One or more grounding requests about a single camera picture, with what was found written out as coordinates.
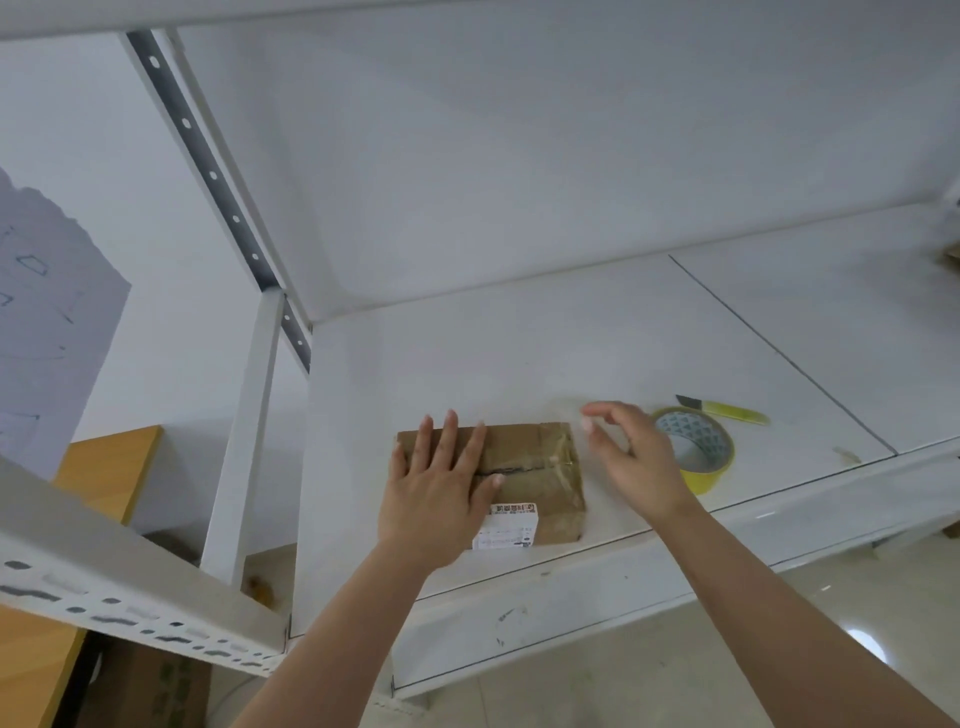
finger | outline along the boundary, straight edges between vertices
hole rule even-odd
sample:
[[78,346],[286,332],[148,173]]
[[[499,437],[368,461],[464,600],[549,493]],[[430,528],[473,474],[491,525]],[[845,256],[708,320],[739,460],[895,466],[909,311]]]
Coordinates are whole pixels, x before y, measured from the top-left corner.
[[477,472],[477,466],[480,465],[480,454],[483,452],[483,443],[487,438],[487,426],[483,420],[477,423],[477,426],[470,433],[470,439],[467,440],[467,446],[460,453],[460,458],[454,470],[464,475],[473,475]]
[[417,430],[414,454],[410,458],[410,473],[422,473],[430,463],[430,441],[433,439],[433,418],[426,415]]
[[602,417],[611,425],[619,425],[637,452],[643,451],[651,442],[651,436],[657,433],[653,420],[635,404],[622,401],[592,401],[581,407],[580,411],[588,417]]
[[624,458],[630,457],[630,455],[620,449],[619,445],[613,441],[606,430],[604,430],[603,427],[597,426],[597,423],[591,418],[585,417],[581,425],[587,434],[587,443],[590,446],[590,451],[600,458],[607,469],[610,469]]
[[490,504],[493,503],[493,499],[504,480],[506,478],[500,473],[491,475],[473,489],[473,495],[470,496],[469,513],[471,536],[476,536],[480,526],[483,525],[483,519],[490,513]]
[[407,458],[403,454],[403,445],[397,440],[394,443],[394,451],[390,453],[390,469],[387,473],[387,480],[396,483],[407,474]]
[[433,462],[430,463],[430,468],[441,471],[450,470],[450,463],[453,461],[453,449],[456,444],[457,413],[448,409],[444,419],[444,431],[440,433],[440,443],[437,445],[437,451],[433,453]]

left hand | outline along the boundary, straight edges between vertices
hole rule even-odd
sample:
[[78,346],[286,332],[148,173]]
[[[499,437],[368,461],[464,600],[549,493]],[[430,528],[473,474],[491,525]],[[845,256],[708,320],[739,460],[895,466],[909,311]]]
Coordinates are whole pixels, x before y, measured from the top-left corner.
[[453,463],[457,413],[451,409],[432,460],[433,420],[429,415],[420,423],[409,469],[403,448],[399,443],[394,446],[377,524],[381,544],[403,549],[430,571],[452,564],[464,552],[503,483],[503,475],[491,475],[470,495],[486,432],[479,423]]

yellow tape roll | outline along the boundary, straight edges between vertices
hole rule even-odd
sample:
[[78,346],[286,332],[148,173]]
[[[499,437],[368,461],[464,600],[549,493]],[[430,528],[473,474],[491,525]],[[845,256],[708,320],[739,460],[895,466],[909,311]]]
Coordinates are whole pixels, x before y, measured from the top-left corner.
[[712,417],[688,407],[665,407],[651,417],[670,438],[686,487],[697,496],[707,493],[733,462],[730,433]]

utility knife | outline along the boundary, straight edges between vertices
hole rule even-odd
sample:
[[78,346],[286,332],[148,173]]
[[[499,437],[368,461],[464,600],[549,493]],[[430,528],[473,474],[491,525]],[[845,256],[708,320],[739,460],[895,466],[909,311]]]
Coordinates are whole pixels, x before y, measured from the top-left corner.
[[701,412],[706,412],[709,415],[727,417],[731,420],[741,420],[745,423],[751,423],[753,425],[770,424],[769,417],[761,414],[760,412],[755,412],[752,409],[734,407],[731,404],[724,404],[723,402],[719,401],[695,400],[692,397],[684,397],[683,395],[676,395],[676,397],[677,401],[684,407],[689,407],[690,409],[699,409]]

hand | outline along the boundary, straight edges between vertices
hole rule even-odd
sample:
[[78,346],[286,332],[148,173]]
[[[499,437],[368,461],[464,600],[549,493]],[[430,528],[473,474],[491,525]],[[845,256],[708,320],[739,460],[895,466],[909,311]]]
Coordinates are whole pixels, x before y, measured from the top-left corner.
[[433,420],[429,415],[420,423],[409,470],[400,443],[394,446],[377,524],[380,543],[403,549],[430,571],[452,564],[464,552],[503,484],[503,475],[491,475],[470,495],[486,433],[486,426],[479,423],[453,464],[457,413],[451,409],[432,462]]
[[[603,461],[620,494],[650,525],[657,528],[684,509],[702,507],[684,483],[670,438],[654,427],[643,410],[622,401],[595,401],[580,411],[590,450]],[[620,425],[630,451],[620,449],[591,417]]]

